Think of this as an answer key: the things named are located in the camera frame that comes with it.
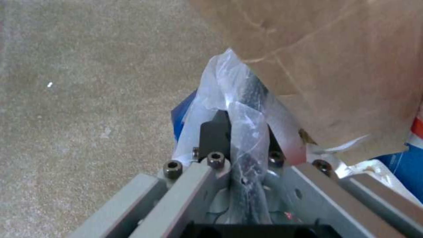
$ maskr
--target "white speck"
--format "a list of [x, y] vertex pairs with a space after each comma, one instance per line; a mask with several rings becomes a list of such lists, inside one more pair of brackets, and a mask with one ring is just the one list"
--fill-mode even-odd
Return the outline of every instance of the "white speck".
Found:
[[100, 135], [100, 138], [109, 138], [110, 132], [112, 132], [110, 127], [106, 127], [104, 132]]

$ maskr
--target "brown paper bag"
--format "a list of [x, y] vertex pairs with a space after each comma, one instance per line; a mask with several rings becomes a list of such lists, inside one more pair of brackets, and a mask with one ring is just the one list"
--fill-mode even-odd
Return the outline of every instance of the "brown paper bag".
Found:
[[191, 0], [324, 148], [405, 149], [422, 88], [422, 0]]

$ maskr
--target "blue object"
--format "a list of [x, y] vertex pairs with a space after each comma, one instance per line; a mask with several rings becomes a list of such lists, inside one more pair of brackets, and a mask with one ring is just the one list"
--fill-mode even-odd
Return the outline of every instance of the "blue object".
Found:
[[380, 160], [420, 202], [423, 202], [423, 149], [407, 144], [408, 151], [379, 156]]
[[171, 118], [173, 123], [173, 134], [176, 141], [179, 140], [181, 136], [182, 129], [184, 128], [184, 117], [187, 113], [192, 101], [197, 95], [197, 90], [193, 91], [186, 99], [184, 99], [179, 105], [177, 105], [171, 111]]

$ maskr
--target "clear plastic bag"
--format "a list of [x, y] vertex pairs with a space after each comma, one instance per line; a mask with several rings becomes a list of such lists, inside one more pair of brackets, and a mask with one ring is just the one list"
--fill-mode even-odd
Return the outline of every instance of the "clear plastic bag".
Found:
[[206, 66], [173, 154], [192, 162], [201, 124], [218, 110], [228, 111], [231, 129], [231, 201], [228, 223], [270, 224], [262, 180], [267, 171], [269, 126], [287, 158], [305, 160], [305, 149], [292, 115], [268, 92], [231, 49]]

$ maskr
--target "gray aluminum bar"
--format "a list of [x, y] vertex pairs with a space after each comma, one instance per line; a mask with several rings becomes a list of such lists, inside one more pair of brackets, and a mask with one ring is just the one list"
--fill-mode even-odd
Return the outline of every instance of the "gray aluminum bar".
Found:
[[164, 181], [139, 174], [77, 228], [70, 238], [128, 237], [166, 190]]

